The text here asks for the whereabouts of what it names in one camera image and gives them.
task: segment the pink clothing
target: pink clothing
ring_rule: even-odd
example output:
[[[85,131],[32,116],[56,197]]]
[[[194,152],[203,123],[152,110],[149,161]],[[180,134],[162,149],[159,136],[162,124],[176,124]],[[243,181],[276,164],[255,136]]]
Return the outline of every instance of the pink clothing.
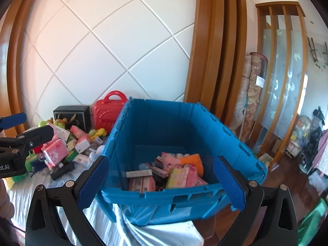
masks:
[[[318,168],[319,162],[321,160],[322,154],[324,153],[326,147],[327,147],[327,141],[328,141],[328,129],[324,130],[322,132],[322,137],[319,141],[319,151],[317,155],[315,156],[313,163],[312,163],[312,168]]]

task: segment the silver bolt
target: silver bolt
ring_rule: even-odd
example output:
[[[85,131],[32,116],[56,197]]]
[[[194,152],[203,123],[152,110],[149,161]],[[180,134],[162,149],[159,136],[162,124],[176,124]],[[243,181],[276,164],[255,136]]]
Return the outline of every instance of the silver bolt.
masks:
[[[69,180],[68,182],[66,182],[65,185],[66,185],[66,187],[70,188],[70,187],[72,187],[74,185],[74,181]]]
[[[40,191],[43,189],[43,185],[37,185],[37,187],[35,188],[37,191]]]
[[[287,190],[287,186],[286,186],[285,184],[281,184],[281,185],[280,185],[280,188],[281,188],[282,190]]]
[[[254,181],[254,180],[251,180],[250,182],[248,182],[248,184],[249,184],[251,187],[256,187],[256,186],[257,186],[257,182]]]

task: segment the white paper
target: white paper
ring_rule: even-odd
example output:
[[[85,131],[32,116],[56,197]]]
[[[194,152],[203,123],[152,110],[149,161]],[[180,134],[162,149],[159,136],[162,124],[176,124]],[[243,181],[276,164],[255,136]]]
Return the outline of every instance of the white paper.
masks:
[[[260,86],[261,88],[263,88],[264,82],[265,82],[264,78],[261,78],[261,77],[257,76],[255,85]]]

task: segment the blue plastic bin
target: blue plastic bin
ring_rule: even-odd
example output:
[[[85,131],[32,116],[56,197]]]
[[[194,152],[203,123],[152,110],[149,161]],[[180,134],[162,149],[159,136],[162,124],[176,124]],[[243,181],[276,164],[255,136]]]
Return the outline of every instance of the blue plastic bin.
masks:
[[[161,152],[196,154],[204,165],[206,186],[146,192],[127,191],[126,171],[153,162]],[[262,183],[265,165],[201,104],[132,99],[124,106],[104,149],[109,174],[96,198],[115,222],[113,203],[139,226],[205,219],[229,199],[213,172],[213,160],[223,155],[248,180]]]

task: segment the red box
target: red box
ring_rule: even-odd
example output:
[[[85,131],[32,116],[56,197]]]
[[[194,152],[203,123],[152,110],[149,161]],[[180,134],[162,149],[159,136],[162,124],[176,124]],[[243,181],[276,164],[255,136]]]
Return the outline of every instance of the red box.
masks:
[[[110,100],[109,97],[113,95],[117,95],[121,99]],[[108,133],[110,133],[127,100],[128,99],[124,93],[114,90],[108,93],[103,100],[97,101],[93,108],[95,129],[98,130],[104,128]]]

